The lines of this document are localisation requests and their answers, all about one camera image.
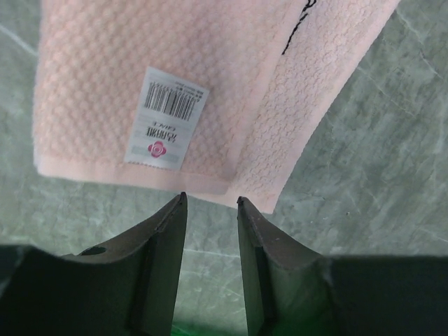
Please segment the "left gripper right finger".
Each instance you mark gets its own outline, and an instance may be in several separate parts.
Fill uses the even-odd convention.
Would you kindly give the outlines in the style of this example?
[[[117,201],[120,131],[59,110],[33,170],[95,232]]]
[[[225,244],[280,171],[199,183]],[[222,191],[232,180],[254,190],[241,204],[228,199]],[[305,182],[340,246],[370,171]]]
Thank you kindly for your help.
[[[305,335],[324,310],[320,255],[269,222],[246,197],[238,238],[249,335]]]

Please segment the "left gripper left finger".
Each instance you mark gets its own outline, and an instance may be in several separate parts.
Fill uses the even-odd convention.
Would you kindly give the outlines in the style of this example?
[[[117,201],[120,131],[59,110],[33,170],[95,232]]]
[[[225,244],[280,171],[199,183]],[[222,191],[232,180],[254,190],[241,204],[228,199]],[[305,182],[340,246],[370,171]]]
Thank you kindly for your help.
[[[135,274],[128,327],[135,335],[170,335],[186,237],[188,201],[185,192],[159,211],[118,236],[64,259],[91,265],[137,263],[119,277]]]

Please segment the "pink towel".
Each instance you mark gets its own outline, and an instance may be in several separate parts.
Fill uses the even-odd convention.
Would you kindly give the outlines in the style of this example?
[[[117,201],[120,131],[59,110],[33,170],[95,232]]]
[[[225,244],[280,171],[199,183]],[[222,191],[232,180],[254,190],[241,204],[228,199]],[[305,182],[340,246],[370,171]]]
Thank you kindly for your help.
[[[42,1],[34,165],[273,212],[396,1]]]

